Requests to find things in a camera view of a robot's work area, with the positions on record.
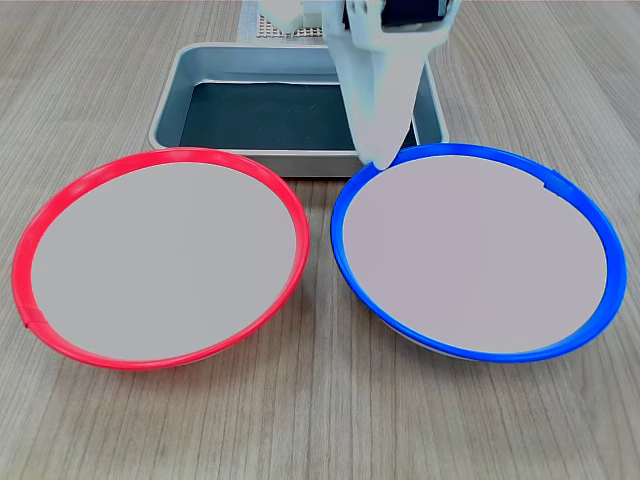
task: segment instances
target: blue rim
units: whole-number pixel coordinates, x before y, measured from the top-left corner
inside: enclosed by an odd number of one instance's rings
[[[627,286],[627,266],[622,244],[613,226],[600,208],[577,186],[555,170],[519,155],[480,145],[438,143],[407,148],[398,153],[389,168],[412,160],[439,155],[472,156],[510,165],[537,177],[544,183],[544,187],[547,190],[563,198],[580,211],[591,222],[591,225],[600,236],[607,260],[607,281],[604,295],[598,308],[582,327],[563,340],[544,348],[521,353],[486,353],[454,347],[421,335],[398,322],[376,305],[364,292],[351,271],[344,251],[342,227],[349,205],[369,180],[382,173],[373,164],[365,166],[347,182],[334,205],[331,217],[331,244],[336,262],[343,277],[356,295],[385,323],[400,334],[427,348],[469,360],[496,363],[547,360],[574,351],[598,336],[616,316],[622,305]]]

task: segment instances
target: red rim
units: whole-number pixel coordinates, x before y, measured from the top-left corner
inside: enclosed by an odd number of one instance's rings
[[[166,163],[208,163],[249,175],[271,189],[285,204],[296,232],[296,253],[291,274],[276,301],[251,325],[232,337],[197,352],[160,360],[125,361],[96,355],[72,345],[49,325],[39,310],[31,285],[31,267],[40,239],[66,208],[100,185],[147,167]],[[263,165],[245,157],[202,148],[172,148],[143,152],[121,158],[92,170],[56,194],[31,220],[18,243],[13,262],[13,296],[27,328],[57,352],[89,365],[119,370],[150,370],[196,362],[238,343],[264,325],[289,299],[300,282],[309,257],[310,232],[300,200],[282,178]]]

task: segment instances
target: rectangular tray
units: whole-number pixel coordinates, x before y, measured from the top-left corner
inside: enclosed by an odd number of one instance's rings
[[[178,52],[149,134],[153,148],[207,147],[287,178],[362,168],[323,45],[198,43]],[[404,146],[448,141],[429,65]]]

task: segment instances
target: table surface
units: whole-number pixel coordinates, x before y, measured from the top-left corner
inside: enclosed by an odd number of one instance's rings
[[[431,58],[452,141],[558,169],[616,227],[627,296],[582,350],[487,365],[394,334],[333,259],[337,181],[292,183],[312,231],[304,278],[222,354],[106,371],[24,328],[10,272],[30,218],[148,149],[176,51],[251,37],[253,7],[0,2],[0,478],[640,478],[640,3],[465,2]]]

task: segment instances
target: wooden table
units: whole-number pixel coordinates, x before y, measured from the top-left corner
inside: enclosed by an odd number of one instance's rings
[[[338,272],[343,184],[323,181],[294,184],[313,237],[295,295],[216,357],[104,371],[22,326],[10,271],[29,219],[147,149],[176,51],[233,41],[242,8],[0,2],[0,478],[640,478],[640,3],[465,2],[431,59],[452,141],[560,170],[619,232],[627,296],[582,350],[485,365],[398,337]]]

